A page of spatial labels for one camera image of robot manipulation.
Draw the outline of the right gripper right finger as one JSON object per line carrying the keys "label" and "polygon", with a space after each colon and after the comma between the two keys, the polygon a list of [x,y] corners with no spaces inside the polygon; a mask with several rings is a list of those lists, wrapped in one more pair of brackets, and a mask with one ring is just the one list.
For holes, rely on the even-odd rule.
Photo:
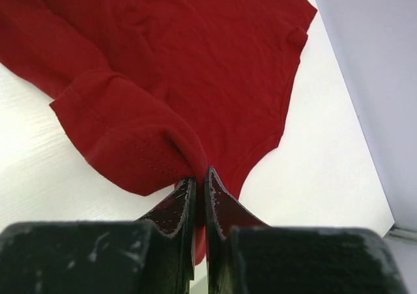
{"label": "right gripper right finger", "polygon": [[404,293],[384,241],[362,228],[266,225],[210,168],[205,177],[210,293]]}

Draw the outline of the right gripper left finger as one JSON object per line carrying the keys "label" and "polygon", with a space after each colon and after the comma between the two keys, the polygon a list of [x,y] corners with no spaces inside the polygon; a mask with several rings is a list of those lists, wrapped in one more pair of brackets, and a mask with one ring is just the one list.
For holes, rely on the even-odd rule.
{"label": "right gripper left finger", "polygon": [[1,233],[2,293],[188,293],[197,184],[127,222],[20,222]]}

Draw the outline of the red t shirt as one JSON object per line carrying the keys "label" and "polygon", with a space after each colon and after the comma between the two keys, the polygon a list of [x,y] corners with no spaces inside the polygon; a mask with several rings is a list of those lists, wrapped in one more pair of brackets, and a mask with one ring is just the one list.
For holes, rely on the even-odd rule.
{"label": "red t shirt", "polygon": [[1,0],[1,63],[141,196],[214,166],[239,197],[283,135],[308,0]]}

